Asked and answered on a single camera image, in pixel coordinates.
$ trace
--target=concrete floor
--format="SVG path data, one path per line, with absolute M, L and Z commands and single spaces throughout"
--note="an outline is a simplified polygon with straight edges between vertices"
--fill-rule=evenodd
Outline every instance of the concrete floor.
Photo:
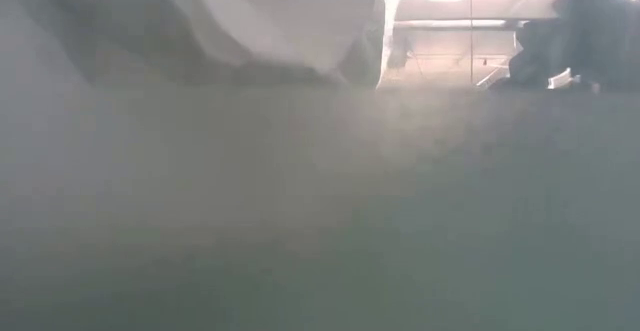
M 89 84 L 0 20 L 3 331 L 640 326 L 636 95 Z

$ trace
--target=dark object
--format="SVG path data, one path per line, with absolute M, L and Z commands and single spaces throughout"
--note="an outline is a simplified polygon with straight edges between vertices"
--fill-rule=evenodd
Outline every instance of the dark object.
M 342 81 L 349 85 L 376 87 L 380 81 L 384 38 L 384 0 L 375 0 L 363 33 L 356 38 L 339 65 Z
M 640 64 L 640 5 L 630 0 L 556 0 L 559 18 L 518 30 L 523 50 L 509 64 L 514 83 L 540 87 L 567 68 L 605 89 L 634 89 Z

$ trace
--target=pole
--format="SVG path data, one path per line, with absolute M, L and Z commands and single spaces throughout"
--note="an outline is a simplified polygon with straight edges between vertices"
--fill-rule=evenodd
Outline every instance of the pole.
M 469 74 L 470 74 L 469 78 L 470 78 L 471 84 L 473 85 L 473 78 L 474 78 L 473 77 L 474 76 L 474 69 L 473 69 L 473 61 L 474 60 L 473 59 L 474 59 L 474 56 L 475 56 L 475 54 L 474 54 L 475 50 L 474 50 L 474 47 L 473 47 L 473 44 L 474 44 L 474 42 L 473 42 L 473 0 L 469 0 L 469 20 L 471 22 L 471 25 L 470 25 L 471 26 L 470 27 L 471 32 L 469 32 L 469 38 L 470 38 L 469 39 L 469 45 L 471 47 L 471 52 L 470 52 L 470 54 L 471 54 L 471 63 L 470 63 L 471 69 L 469 70 L 470 71 L 469 72 Z

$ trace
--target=gray floor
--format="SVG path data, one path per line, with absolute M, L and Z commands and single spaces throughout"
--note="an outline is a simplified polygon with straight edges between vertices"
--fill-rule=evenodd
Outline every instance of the gray floor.
M 640 327 L 640 97 L 185 88 L 104 47 L 90 85 L 0 0 L 3 331 Z

